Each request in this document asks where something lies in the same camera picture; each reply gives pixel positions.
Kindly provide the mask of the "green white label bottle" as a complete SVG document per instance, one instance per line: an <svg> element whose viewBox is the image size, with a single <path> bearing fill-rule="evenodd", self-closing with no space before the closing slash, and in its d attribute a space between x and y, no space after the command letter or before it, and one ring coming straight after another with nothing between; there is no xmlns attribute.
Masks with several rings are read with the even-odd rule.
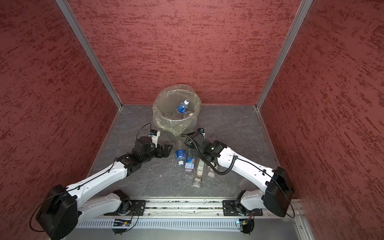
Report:
<svg viewBox="0 0 384 240"><path fill-rule="evenodd" d="M194 174L193 187L200 188L202 184L202 177L204 174L205 162L201 159L198 161L198 165Z"/></svg>

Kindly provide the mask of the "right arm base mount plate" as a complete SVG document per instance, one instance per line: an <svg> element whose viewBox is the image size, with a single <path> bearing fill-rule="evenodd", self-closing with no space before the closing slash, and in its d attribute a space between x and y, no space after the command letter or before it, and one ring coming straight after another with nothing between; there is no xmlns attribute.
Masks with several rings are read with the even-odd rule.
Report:
<svg viewBox="0 0 384 240"><path fill-rule="evenodd" d="M262 209L247 210L240 203L232 200L223 200L223 214L226 217L229 216L242 216L242 217L260 217L263 216Z"/></svg>

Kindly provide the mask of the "clear purple tinted bottle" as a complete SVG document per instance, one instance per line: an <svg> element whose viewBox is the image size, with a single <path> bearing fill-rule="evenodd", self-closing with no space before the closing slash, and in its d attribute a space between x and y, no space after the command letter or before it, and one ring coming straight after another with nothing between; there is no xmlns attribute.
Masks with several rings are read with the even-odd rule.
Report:
<svg viewBox="0 0 384 240"><path fill-rule="evenodd" d="M213 143L213 142L217 141L218 139L219 139L219 137L217 135L212 135L208 138L210 143Z"/></svg>

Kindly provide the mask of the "clear orange label bottle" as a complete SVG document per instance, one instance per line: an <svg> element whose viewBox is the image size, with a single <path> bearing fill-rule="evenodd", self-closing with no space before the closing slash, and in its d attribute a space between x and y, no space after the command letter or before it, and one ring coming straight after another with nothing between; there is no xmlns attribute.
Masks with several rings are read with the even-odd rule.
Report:
<svg viewBox="0 0 384 240"><path fill-rule="evenodd" d="M216 169L216 167L214 166L214 168L211 168L208 166L208 177L210 178L215 178L216 177L216 172L214 171L214 169Z"/></svg>

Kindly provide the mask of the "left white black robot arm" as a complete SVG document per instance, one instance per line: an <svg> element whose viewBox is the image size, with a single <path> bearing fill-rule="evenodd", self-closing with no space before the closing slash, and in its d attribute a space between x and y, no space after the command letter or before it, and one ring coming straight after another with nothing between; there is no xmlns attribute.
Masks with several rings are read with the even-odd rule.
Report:
<svg viewBox="0 0 384 240"><path fill-rule="evenodd" d="M105 169L67 187L57 185L50 189L33 217L52 240L61 240L78 224L104 214L132 217L135 213L131 198L121 190L97 199L94 196L153 158L167 158L172 149L173 145L159 145L156 136L141 137L130 153L115 158Z"/></svg>

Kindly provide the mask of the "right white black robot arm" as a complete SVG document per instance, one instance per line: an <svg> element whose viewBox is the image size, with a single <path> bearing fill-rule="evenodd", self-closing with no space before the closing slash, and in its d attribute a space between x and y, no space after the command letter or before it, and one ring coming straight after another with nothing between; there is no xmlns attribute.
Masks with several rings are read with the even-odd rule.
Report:
<svg viewBox="0 0 384 240"><path fill-rule="evenodd" d="M295 191L285 169L257 164L220 141L210 142L199 132L182 136L186 138L185 144L196 150L200 160L217 175L235 172L258 188L256 191L243 190L239 193L234 202L239 215L252 216L254 210L265 208L281 218L295 217L288 214Z"/></svg>

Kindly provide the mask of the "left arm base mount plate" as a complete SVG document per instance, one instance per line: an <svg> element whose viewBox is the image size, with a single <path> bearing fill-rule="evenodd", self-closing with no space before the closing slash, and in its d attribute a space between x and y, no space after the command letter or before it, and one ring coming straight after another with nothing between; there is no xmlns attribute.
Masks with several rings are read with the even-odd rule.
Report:
<svg viewBox="0 0 384 240"><path fill-rule="evenodd" d="M123 200L117 213L120 216L142 216L146 207L145 200Z"/></svg>

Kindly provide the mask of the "blue label water bottle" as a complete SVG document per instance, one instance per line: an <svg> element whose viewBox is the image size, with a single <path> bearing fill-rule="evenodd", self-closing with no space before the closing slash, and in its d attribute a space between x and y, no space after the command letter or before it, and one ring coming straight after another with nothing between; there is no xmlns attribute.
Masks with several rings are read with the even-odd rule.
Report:
<svg viewBox="0 0 384 240"><path fill-rule="evenodd" d="M179 166L183 166L187 158L185 144L181 141L176 142L175 160Z"/></svg>

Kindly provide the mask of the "blue Pocari label bottle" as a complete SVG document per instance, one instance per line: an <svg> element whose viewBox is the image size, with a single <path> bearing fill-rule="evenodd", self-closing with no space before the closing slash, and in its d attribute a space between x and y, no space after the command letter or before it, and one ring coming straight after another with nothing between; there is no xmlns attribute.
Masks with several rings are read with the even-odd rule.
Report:
<svg viewBox="0 0 384 240"><path fill-rule="evenodd" d="M185 115L185 113L188 111L190 101L188 99L185 99L183 102L179 103L179 105L176 108L175 116L179 119L182 119Z"/></svg>

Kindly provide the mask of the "blue cap artesian bottle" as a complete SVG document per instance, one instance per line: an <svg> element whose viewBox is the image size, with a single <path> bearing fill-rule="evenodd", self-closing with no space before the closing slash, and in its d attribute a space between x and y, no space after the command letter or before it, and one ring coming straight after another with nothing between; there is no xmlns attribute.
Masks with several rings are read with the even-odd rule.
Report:
<svg viewBox="0 0 384 240"><path fill-rule="evenodd" d="M195 169L196 151L192 148L188 148L187 158L185 162L185 173L187 175L193 174Z"/></svg>

